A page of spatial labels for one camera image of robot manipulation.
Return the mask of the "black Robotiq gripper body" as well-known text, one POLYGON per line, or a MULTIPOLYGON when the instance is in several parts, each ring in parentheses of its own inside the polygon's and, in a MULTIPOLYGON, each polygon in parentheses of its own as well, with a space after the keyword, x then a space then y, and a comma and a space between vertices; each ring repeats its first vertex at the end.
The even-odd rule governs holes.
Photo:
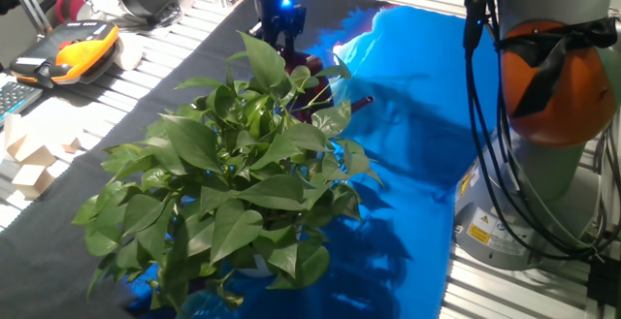
POLYGON ((264 31, 302 32, 307 8, 296 0, 254 0, 258 21, 264 31))

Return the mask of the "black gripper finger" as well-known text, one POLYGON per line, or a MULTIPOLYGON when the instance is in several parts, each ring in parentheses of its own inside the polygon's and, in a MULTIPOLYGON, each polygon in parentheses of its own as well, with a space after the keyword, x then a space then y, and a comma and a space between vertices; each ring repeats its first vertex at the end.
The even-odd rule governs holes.
POLYGON ((274 27, 262 27, 260 29, 260 39, 267 43, 272 48, 278 48, 278 36, 280 30, 274 27))
POLYGON ((283 31, 284 33, 284 52, 286 55, 295 53, 295 40, 304 31, 304 25, 289 24, 283 31))

